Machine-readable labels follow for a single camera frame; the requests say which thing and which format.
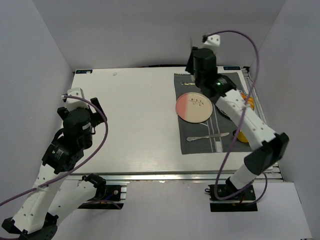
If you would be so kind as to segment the metal tongs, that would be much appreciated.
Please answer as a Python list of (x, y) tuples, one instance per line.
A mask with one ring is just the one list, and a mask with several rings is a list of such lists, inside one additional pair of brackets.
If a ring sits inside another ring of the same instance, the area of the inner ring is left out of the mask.
[[(190, 52), (192, 53), (192, 49), (193, 49), (193, 36), (190, 35)], [(192, 83), (195, 83), (195, 77), (193, 74), (190, 73), (190, 76), (191, 76), (191, 81)]]

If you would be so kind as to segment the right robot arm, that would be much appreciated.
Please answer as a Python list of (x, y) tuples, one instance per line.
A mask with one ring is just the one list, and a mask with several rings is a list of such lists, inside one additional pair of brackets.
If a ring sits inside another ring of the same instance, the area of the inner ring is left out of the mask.
[(235, 198), (246, 190), (266, 169), (282, 159), (289, 137), (276, 133), (251, 109), (236, 85), (228, 77), (219, 74), (216, 55), (211, 49), (192, 47), (186, 69), (194, 77), (201, 93), (227, 114), (236, 125), (235, 135), (243, 133), (252, 152), (243, 160), (243, 165), (225, 181), (225, 187), (214, 196), (219, 201)]

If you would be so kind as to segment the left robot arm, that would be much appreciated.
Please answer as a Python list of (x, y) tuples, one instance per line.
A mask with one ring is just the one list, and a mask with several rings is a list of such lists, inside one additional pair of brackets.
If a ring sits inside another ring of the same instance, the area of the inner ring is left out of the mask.
[(9, 234), (18, 235), (20, 240), (50, 240), (63, 221), (87, 199), (95, 196), (97, 189), (105, 183), (100, 176), (92, 173), (84, 178), (84, 186), (71, 194), (67, 206), (51, 204), (68, 175), (87, 163), (78, 161), (84, 151), (93, 145), (95, 128), (107, 124), (107, 117), (94, 97), (86, 100), (82, 97), (64, 95), (64, 107), (57, 109), (63, 127), (53, 137), (42, 157), (38, 176), (31, 189), (18, 194), (27, 199), (13, 216), (5, 219), (1, 227)]

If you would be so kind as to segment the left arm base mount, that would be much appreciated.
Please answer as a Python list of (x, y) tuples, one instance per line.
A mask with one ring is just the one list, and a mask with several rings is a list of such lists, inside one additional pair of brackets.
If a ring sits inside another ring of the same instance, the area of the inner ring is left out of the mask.
[(126, 185), (106, 185), (102, 190), (98, 190), (95, 196), (78, 209), (87, 210), (121, 210), (127, 194)]

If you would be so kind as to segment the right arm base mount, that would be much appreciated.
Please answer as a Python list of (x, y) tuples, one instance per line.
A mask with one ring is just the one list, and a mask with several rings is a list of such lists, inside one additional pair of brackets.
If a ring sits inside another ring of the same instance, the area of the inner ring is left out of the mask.
[(226, 199), (218, 200), (214, 195), (214, 185), (208, 185), (204, 192), (209, 195), (210, 211), (212, 213), (236, 213), (236, 212), (257, 212), (258, 207), (256, 194), (253, 186), (249, 186), (239, 195)]

